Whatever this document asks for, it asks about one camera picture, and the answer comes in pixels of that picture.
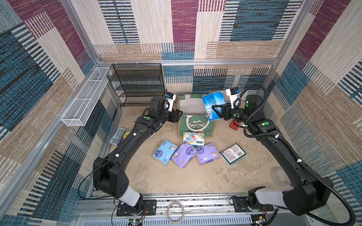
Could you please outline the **purple tissue pack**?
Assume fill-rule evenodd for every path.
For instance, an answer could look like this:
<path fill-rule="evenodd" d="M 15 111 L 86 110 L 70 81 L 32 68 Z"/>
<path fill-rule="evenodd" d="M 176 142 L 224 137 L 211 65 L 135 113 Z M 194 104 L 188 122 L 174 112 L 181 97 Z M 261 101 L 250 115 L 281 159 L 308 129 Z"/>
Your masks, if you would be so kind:
<path fill-rule="evenodd" d="M 221 155 L 214 143 L 196 148 L 196 160 L 199 166 L 217 161 Z"/>
<path fill-rule="evenodd" d="M 188 141 L 184 141 L 172 155 L 172 160 L 183 169 L 196 154 L 196 149 Z"/>

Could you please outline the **green white box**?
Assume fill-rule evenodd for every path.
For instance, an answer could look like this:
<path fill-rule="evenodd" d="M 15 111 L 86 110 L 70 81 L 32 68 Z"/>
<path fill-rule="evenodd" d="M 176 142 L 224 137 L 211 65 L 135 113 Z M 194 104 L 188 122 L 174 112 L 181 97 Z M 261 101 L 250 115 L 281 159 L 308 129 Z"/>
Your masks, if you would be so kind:
<path fill-rule="evenodd" d="M 230 168 L 231 166 L 240 162 L 242 159 L 244 159 L 247 156 L 247 153 L 239 144 L 234 144 L 233 146 L 220 152 L 220 154 L 221 154 L 221 161 L 224 163 L 225 167 L 227 168 Z"/>

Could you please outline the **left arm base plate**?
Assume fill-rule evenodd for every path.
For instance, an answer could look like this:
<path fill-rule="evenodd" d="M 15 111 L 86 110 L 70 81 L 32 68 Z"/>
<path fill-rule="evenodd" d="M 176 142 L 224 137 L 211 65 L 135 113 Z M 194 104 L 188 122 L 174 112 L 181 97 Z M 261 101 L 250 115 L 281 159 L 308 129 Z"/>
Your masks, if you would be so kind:
<path fill-rule="evenodd" d="M 146 216 L 154 216 L 156 214 L 157 208 L 157 200 L 141 200 L 137 202 L 137 204 L 132 207 L 125 202 L 120 201 L 117 208 L 117 217 L 141 217 L 143 215 Z"/>

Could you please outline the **green canvas Christmas bag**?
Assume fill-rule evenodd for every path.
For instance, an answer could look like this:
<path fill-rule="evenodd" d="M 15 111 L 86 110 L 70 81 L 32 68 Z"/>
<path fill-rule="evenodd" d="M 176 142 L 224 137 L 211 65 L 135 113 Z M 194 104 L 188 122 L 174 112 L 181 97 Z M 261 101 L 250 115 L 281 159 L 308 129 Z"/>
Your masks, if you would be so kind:
<path fill-rule="evenodd" d="M 177 136 L 183 137 L 185 132 L 204 133 L 206 137 L 213 136 L 214 121 L 210 121 L 201 94 L 185 94 L 178 97 L 177 109 L 183 114 L 178 122 Z"/>

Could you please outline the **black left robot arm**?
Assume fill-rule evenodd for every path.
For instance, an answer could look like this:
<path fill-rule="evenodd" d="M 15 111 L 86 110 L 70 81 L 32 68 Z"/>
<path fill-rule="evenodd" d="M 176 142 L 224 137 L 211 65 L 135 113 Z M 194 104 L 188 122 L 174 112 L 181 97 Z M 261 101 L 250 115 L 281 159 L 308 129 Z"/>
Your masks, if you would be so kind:
<path fill-rule="evenodd" d="M 106 157 L 93 163 L 93 187 L 119 200 L 133 214 L 143 210 L 143 197 L 129 185 L 125 173 L 129 161 L 140 146 L 166 122 L 176 123 L 183 112 L 173 109 L 176 95 L 167 92 L 163 97 L 153 97 L 150 107 L 135 121 L 126 139 Z"/>

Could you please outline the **blue striped tissue pack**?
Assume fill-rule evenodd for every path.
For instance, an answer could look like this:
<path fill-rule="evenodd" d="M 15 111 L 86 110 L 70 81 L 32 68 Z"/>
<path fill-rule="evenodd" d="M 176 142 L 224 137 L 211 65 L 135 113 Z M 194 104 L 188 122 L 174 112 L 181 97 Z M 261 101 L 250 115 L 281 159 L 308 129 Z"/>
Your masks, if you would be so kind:
<path fill-rule="evenodd" d="M 222 92 L 215 92 L 202 98 L 209 121 L 221 119 L 221 106 L 225 105 L 225 98 Z"/>

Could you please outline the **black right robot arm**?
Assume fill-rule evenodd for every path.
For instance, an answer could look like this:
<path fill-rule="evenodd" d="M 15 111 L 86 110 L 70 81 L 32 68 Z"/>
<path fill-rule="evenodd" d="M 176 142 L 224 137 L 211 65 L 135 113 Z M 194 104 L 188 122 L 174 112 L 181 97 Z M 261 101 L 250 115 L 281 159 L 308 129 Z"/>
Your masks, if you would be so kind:
<path fill-rule="evenodd" d="M 266 100 L 258 95 L 249 95 L 244 108 L 234 102 L 212 105 L 212 113 L 224 120 L 240 122 L 246 137 L 255 138 L 265 146 L 287 174 L 293 187 L 288 191 L 257 187 L 248 193 L 248 206 L 258 209 L 262 205 L 273 205 L 290 210 L 301 216 L 323 207 L 333 191 L 333 182 L 319 176 L 309 167 L 286 141 L 276 124 L 265 117 Z"/>

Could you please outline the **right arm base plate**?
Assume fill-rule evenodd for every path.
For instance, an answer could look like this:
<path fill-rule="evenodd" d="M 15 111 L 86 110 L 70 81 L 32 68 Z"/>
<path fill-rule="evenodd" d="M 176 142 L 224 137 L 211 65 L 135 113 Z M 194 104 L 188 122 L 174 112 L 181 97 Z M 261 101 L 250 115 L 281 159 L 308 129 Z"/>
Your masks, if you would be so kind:
<path fill-rule="evenodd" d="M 260 204 L 256 199 L 249 200 L 247 196 L 232 196 L 229 198 L 229 204 L 235 209 L 235 212 L 263 212 L 274 211 L 272 205 Z"/>

